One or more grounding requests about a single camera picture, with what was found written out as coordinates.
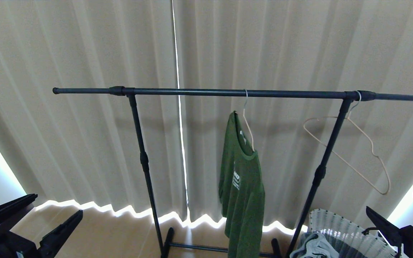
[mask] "empty hanger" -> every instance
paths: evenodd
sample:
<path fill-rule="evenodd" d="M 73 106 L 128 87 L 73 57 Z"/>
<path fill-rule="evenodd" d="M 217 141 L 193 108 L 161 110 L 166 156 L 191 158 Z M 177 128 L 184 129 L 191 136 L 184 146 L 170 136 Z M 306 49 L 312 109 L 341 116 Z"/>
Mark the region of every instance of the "empty hanger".
<path fill-rule="evenodd" d="M 358 175 L 360 175 L 364 180 L 366 180 L 367 183 L 369 183 L 377 192 L 379 192 L 382 195 L 388 194 L 388 192 L 390 192 L 391 189 L 391 182 L 390 182 L 390 176 L 388 175 L 388 171 L 386 170 L 385 164 L 383 163 L 383 160 L 374 153 L 374 143 L 372 142 L 372 139 L 359 127 L 357 126 L 357 124 L 355 124 L 353 121 L 351 121 L 350 116 L 351 116 L 351 111 L 359 105 L 359 103 L 361 102 L 361 93 L 359 91 L 357 91 L 357 93 L 359 94 L 359 101 L 356 105 L 354 105 L 348 112 L 348 116 L 345 118 L 347 121 L 351 122 L 362 134 L 364 134 L 364 136 L 366 136 L 366 138 L 369 140 L 369 142 L 371 143 L 371 152 L 372 155 L 374 157 L 376 157 L 378 160 L 380 160 L 380 163 L 382 164 L 382 168 L 385 171 L 385 175 L 386 175 L 386 179 L 388 180 L 388 187 L 387 190 L 385 192 L 380 191 L 379 189 L 377 189 L 377 187 L 371 183 L 371 181 L 369 181 L 365 176 L 363 176 L 358 170 L 356 170 L 352 165 L 350 165 L 346 160 L 344 160 L 344 158 L 342 158 L 339 154 L 337 154 L 335 151 L 332 151 L 332 153 L 336 154 L 337 157 L 339 157 L 344 163 L 346 163 L 352 170 L 354 170 L 356 173 L 358 173 Z M 322 119 L 337 119 L 337 116 L 323 116 Z M 311 118 L 311 119 L 307 119 L 305 120 L 304 124 L 303 124 L 303 128 L 305 131 L 308 132 L 308 134 L 310 134 L 312 137 L 314 137 L 319 143 L 321 143 L 322 145 L 324 145 L 325 147 L 327 146 L 324 142 L 322 142 L 320 139 L 318 139 L 316 136 L 314 136 L 307 128 L 305 128 L 305 124 L 310 121 L 316 119 L 317 121 L 320 121 L 319 118 Z"/>
<path fill-rule="evenodd" d="M 243 105 L 243 119 L 245 120 L 245 124 L 246 127 L 248 127 L 248 131 L 250 132 L 251 135 L 251 148 L 253 149 L 254 152 L 254 139 L 253 139 L 253 133 L 251 132 L 250 126 L 248 124 L 248 121 L 246 121 L 246 116 L 245 116 L 245 108 L 246 108 L 246 103 L 248 102 L 248 91 L 245 89 L 245 93 L 246 93 L 246 100 L 245 100 L 245 104 Z"/>

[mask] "black metal clothing rack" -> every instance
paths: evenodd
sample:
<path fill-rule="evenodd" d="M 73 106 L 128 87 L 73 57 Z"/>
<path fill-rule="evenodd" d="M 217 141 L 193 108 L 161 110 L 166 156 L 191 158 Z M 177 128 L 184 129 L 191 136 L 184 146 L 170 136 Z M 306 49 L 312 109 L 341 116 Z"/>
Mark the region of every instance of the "black metal clothing rack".
<path fill-rule="evenodd" d="M 300 234 L 300 230 L 303 226 L 308 212 L 312 205 L 312 201 L 315 197 L 315 193 L 326 175 L 326 164 L 328 163 L 329 156 L 337 140 L 337 136 L 342 127 L 342 123 L 353 101 L 372 101 L 372 100 L 395 100 L 395 101 L 413 101 L 413 95 L 400 95 L 400 94 L 382 94 L 372 91 L 293 91 L 293 90 L 215 90 L 215 89 L 150 89 L 150 88 L 126 88 L 123 86 L 115 86 L 111 88 L 67 88 L 59 89 L 53 88 L 55 94 L 111 94 L 117 96 L 127 96 L 132 108 L 133 120 L 136 128 L 136 136 L 138 138 L 140 161 L 143 167 L 144 176 L 146 178 L 146 184 L 149 193 L 149 201 L 151 202 L 152 215 L 154 217 L 154 224 L 156 225 L 157 240 L 161 251 L 161 258 L 167 258 L 170 251 L 170 247 L 178 248 L 190 248 L 200 249 L 208 251 L 217 251 L 226 253 L 227 248 L 215 248 L 207 247 L 203 245 L 186 245 L 182 243 L 175 243 L 172 241 L 174 236 L 174 229 L 170 228 L 165 242 L 162 240 L 162 234 L 160 232 L 159 220 L 157 217 L 156 203 L 154 201 L 154 193 L 152 191 L 151 177 L 149 175 L 149 158 L 144 150 L 143 135 L 141 132 L 141 125 L 139 123 L 138 108 L 136 105 L 136 95 L 196 95 L 196 96 L 238 96 L 238 97 L 273 97 L 273 98 L 312 98 L 312 99 L 342 99 L 342 105 L 339 110 L 338 118 L 331 132 L 328 145 L 324 152 L 320 165 L 315 170 L 315 177 L 313 178 L 312 186 L 308 197 L 305 201 L 303 210 L 301 212 L 297 227 L 295 229 L 294 236 L 291 240 L 290 246 L 286 251 L 286 257 L 288 258 L 293 251 L 297 238 Z M 272 239 L 273 253 L 260 253 L 261 257 L 281 258 L 280 246 L 277 239 Z"/>

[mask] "beige tile floor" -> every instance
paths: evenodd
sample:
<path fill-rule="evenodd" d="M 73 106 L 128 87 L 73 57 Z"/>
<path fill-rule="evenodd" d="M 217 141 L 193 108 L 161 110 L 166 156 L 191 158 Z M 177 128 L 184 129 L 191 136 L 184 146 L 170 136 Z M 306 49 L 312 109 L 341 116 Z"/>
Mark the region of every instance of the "beige tile floor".
<path fill-rule="evenodd" d="M 35 242 L 39 247 L 39 241 L 45 234 L 64 222 L 77 210 L 78 208 L 74 206 L 57 207 L 53 205 L 39 210 L 33 209 L 11 231 Z M 189 228 L 182 227 L 177 220 L 171 219 L 161 224 L 164 240 L 170 227 L 175 229 L 175 242 L 225 248 L 228 246 L 228 238 L 223 233 L 223 226 L 215 229 L 209 224 L 203 223 L 195 228 Z M 280 249 L 284 254 L 289 245 L 290 236 L 278 229 L 263 233 L 261 252 L 272 252 L 270 244 L 272 238 L 278 239 Z M 92 207 L 84 210 L 82 221 L 56 257 L 155 258 L 159 256 L 160 251 L 151 216 L 136 219 L 129 212 L 125 212 L 121 216 L 115 217 L 112 212 L 100 212 Z M 227 254 L 172 247 L 169 257 L 222 258 L 227 257 Z"/>

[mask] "laundry basket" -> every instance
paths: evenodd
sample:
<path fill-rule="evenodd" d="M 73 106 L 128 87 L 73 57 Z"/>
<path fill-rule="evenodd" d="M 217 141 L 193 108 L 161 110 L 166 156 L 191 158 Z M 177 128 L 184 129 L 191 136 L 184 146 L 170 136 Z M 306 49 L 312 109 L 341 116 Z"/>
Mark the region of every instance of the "laundry basket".
<path fill-rule="evenodd" d="M 363 235 L 360 226 L 327 210 L 310 213 L 310 231 L 322 233 L 339 258 L 394 258 L 397 253 L 377 237 Z"/>

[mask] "beige curtain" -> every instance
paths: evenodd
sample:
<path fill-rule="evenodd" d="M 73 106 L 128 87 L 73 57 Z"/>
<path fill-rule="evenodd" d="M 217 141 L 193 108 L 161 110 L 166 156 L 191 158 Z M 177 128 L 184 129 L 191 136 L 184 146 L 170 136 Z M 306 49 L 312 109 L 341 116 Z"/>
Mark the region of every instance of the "beige curtain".
<path fill-rule="evenodd" d="M 413 94 L 413 1 L 174 1 L 181 88 L 372 90 Z M 228 114 L 244 98 L 183 97 L 192 220 L 219 219 L 218 170 Z M 265 224 L 293 228 L 325 148 L 303 129 L 336 116 L 341 101 L 250 98 L 246 114 L 266 191 Z M 386 216 L 413 183 L 413 102 L 360 103 L 351 117 L 374 139 L 391 192 L 381 196 L 336 156 L 312 208 L 368 223 Z M 327 142 L 334 121 L 309 124 Z M 349 124 L 335 150 L 384 191 L 380 162 Z"/>
<path fill-rule="evenodd" d="M 53 87 L 176 88 L 167 1 L 0 1 L 0 150 L 26 192 L 150 208 L 128 99 Z M 176 96 L 137 97 L 160 214 L 186 217 Z"/>

